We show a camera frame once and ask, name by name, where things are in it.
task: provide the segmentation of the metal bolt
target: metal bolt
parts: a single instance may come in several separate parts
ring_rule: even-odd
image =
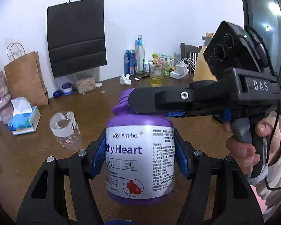
[[[86,154],[86,151],[85,150],[80,150],[78,151],[77,153],[79,156],[84,156]]]
[[[52,162],[54,161],[54,157],[47,157],[47,162]]]
[[[182,100],[186,100],[188,98],[188,92],[186,91],[181,92],[180,97]]]
[[[226,157],[226,161],[227,161],[227,162],[234,162],[234,159],[233,159],[233,157],[231,157],[231,156],[227,156],[227,157]]]
[[[203,155],[203,152],[200,151],[200,150],[196,150],[196,151],[194,152],[194,154],[195,154],[197,157],[200,157],[200,156]]]

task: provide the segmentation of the camera lens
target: camera lens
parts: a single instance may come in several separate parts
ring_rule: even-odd
[[[209,67],[211,67],[211,68],[213,68],[213,67],[215,66],[215,60],[214,60],[214,58],[211,57],[211,56],[208,58],[208,65],[209,65]]]
[[[234,45],[234,38],[231,34],[225,34],[224,36],[225,46],[228,48],[232,48]]]
[[[215,57],[219,60],[222,61],[225,58],[225,50],[224,47],[220,44],[217,44],[214,48],[214,54]]]

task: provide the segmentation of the wooden table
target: wooden table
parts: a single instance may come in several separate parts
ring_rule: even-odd
[[[164,79],[164,86],[188,85],[192,75],[181,80],[170,77]],[[103,81],[103,86],[80,95],[74,92],[69,96],[51,98],[49,105],[40,108],[41,119],[35,133],[13,136],[12,132],[0,122],[0,202],[5,211],[16,219],[22,199],[32,179],[46,157],[56,159],[70,157],[74,152],[61,147],[49,128],[50,117],[59,111],[73,111],[82,136],[85,149],[90,141],[98,138],[109,119],[113,117],[112,108],[118,103],[122,91],[149,86],[150,79],[132,80],[132,84],[120,85],[119,77]],[[221,124],[211,116],[194,118],[173,118],[177,128],[186,141],[195,149],[204,151],[211,157],[224,158],[228,154],[225,142],[229,134],[222,130]],[[108,198],[105,190],[105,165],[95,180],[90,181],[94,198],[103,220],[130,219],[140,224],[175,224],[184,204],[190,180],[179,173],[175,167],[174,196],[167,202],[149,207],[128,207]],[[213,208],[214,180],[211,182],[210,202],[206,217]],[[69,218],[76,220],[72,205],[69,178],[65,177],[66,200]]]

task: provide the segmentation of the white wall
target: white wall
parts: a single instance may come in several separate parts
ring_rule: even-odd
[[[9,63],[6,47],[20,42],[38,51],[49,97],[57,90],[46,38],[47,7],[66,0],[0,0],[0,71]],[[243,26],[242,0],[104,0],[107,65],[96,81],[120,76],[124,53],[143,35],[146,59],[153,52],[180,54],[180,43],[199,46],[201,36],[215,32],[222,20]]]

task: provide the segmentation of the blue tissue box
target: blue tissue box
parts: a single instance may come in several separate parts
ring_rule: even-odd
[[[8,123],[13,135],[35,132],[40,121],[41,114],[37,106],[32,107],[31,113],[17,114]]]

